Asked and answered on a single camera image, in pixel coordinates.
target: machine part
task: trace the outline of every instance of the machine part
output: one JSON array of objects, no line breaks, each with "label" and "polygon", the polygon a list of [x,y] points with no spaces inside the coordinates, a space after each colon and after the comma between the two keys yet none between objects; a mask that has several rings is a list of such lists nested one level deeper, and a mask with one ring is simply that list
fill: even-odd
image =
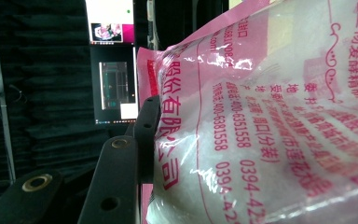
[{"label": "machine part", "polygon": [[62,184],[62,175],[54,170],[37,170],[17,179],[0,197],[0,223],[51,221]]},{"label": "machine part", "polygon": [[103,145],[78,223],[137,223],[138,147],[130,136]]},{"label": "machine part", "polygon": [[34,176],[22,185],[22,190],[25,192],[34,192],[40,189],[45,188],[53,179],[53,177],[49,174],[42,174]]},{"label": "machine part", "polygon": [[134,138],[139,146],[141,183],[153,183],[154,137],[160,116],[159,97],[145,100],[134,126]]}]

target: transparent plastic bag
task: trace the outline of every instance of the transparent plastic bag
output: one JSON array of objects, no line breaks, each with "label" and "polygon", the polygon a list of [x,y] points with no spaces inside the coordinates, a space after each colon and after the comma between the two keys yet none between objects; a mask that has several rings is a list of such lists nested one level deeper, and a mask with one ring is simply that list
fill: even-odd
[{"label": "transparent plastic bag", "polygon": [[247,0],[138,66],[149,223],[358,223],[358,0]]}]

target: monitor screen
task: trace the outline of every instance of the monitor screen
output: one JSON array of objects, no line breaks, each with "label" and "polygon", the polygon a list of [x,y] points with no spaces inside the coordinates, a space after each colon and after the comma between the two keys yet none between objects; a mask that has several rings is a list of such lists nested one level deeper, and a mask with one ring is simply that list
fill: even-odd
[{"label": "monitor screen", "polygon": [[95,124],[135,122],[138,91],[135,48],[91,48]]},{"label": "monitor screen", "polygon": [[228,1],[228,8],[232,9],[234,7],[236,7],[237,5],[239,5],[243,0],[229,0]]},{"label": "monitor screen", "polygon": [[91,45],[134,43],[132,0],[86,0]]}]

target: metal pole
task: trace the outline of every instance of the metal pole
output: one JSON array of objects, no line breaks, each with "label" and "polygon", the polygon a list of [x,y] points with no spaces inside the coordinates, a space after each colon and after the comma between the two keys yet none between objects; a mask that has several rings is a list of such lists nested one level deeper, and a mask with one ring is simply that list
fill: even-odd
[{"label": "metal pole", "polygon": [[4,127],[5,146],[7,150],[8,174],[10,177],[10,184],[13,184],[14,181],[16,180],[16,171],[14,169],[13,150],[11,147],[10,129],[9,129],[8,118],[7,118],[7,105],[5,99],[4,81],[2,79],[1,61],[0,61],[0,106],[2,111],[2,123]]}]

